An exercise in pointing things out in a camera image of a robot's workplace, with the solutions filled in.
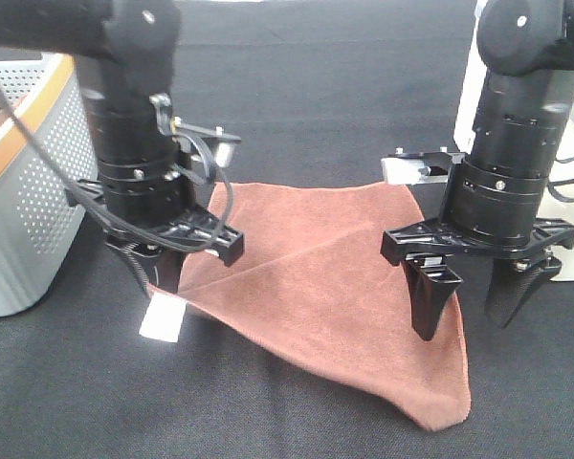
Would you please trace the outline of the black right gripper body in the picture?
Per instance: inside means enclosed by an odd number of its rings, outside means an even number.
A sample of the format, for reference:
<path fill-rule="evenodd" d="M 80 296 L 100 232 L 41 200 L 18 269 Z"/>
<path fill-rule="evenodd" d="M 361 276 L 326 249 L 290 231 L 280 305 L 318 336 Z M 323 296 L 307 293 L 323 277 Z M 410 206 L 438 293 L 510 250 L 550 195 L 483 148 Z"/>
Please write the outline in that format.
<path fill-rule="evenodd" d="M 417 256 L 470 255 L 501 260 L 574 247 L 574 225 L 537 216 L 548 179 L 452 167 L 438 217 L 383 233 L 381 255 L 393 266 Z"/>

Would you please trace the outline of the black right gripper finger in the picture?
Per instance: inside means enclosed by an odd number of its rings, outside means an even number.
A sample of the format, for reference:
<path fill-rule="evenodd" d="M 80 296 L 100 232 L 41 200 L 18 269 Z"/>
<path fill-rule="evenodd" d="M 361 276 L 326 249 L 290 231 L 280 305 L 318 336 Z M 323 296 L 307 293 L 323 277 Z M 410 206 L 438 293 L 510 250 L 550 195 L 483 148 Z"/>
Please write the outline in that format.
<path fill-rule="evenodd" d="M 402 263 L 408 283 L 411 326 L 425 341 L 433 339 L 447 301 L 462 278 L 443 255 L 415 255 Z"/>
<path fill-rule="evenodd" d="M 555 256 L 545 257 L 524 271 L 517 262 L 496 259 L 487 292 L 484 312 L 500 328 L 506 328 L 530 296 L 562 269 Z"/>

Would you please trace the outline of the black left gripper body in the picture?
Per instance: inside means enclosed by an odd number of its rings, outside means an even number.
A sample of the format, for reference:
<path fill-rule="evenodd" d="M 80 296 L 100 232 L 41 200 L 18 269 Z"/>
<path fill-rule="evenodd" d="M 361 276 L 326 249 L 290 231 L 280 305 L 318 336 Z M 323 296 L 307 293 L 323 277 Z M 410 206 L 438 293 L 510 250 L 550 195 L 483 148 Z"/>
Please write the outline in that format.
<path fill-rule="evenodd" d="M 65 179 L 68 205 L 81 206 L 99 223 L 106 241 L 136 242 L 140 258 L 163 248 L 184 254 L 210 251 L 225 266 L 245 250 L 244 234 L 227 224 L 233 189 L 221 215 L 196 202 L 194 184 L 182 164 L 102 164 L 96 181 Z"/>

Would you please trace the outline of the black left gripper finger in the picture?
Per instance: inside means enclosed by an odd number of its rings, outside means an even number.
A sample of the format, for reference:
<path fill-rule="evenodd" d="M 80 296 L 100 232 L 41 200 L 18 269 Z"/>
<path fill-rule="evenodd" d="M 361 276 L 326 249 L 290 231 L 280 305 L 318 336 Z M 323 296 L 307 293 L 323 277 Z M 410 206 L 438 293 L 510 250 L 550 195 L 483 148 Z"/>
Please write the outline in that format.
<path fill-rule="evenodd" d="M 178 292 L 186 255 L 179 251 L 157 249 L 149 254 L 146 273 L 149 284 L 171 294 Z"/>
<path fill-rule="evenodd" d="M 105 246 L 124 263 L 137 280 L 143 293 L 148 295 L 149 279 L 143 265 L 140 263 L 139 254 L 136 252 L 139 244 L 126 241 L 106 241 Z"/>

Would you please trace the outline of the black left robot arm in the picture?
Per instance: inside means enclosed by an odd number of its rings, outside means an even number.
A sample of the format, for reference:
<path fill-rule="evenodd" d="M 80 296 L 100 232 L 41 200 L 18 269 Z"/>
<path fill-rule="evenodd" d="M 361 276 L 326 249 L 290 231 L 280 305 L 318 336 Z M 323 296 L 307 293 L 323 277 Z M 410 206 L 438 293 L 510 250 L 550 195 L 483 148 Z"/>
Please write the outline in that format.
<path fill-rule="evenodd" d="M 180 29 L 171 1 L 0 1 L 0 47 L 74 58 L 97 179 L 70 178 L 22 119 L 14 125 L 145 291 L 175 293 L 189 254 L 230 266 L 244 251 L 243 234 L 196 199 L 226 180 L 239 138 L 174 117 Z"/>

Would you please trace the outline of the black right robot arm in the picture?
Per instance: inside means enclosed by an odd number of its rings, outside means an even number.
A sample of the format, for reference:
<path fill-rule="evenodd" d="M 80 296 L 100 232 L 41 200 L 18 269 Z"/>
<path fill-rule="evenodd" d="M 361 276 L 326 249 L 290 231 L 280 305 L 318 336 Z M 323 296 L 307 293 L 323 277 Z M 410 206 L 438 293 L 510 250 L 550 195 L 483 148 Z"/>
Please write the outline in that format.
<path fill-rule="evenodd" d="M 492 260 L 484 310 L 505 327 L 561 271 L 553 248 L 574 247 L 574 225 L 538 215 L 574 106 L 574 1 L 490 1 L 476 46 L 487 71 L 472 149 L 382 161 L 388 184 L 446 186 L 438 216 L 382 239 L 382 256 L 405 272 L 411 325 L 423 340 L 434 337 L 461 283 L 450 256 Z"/>

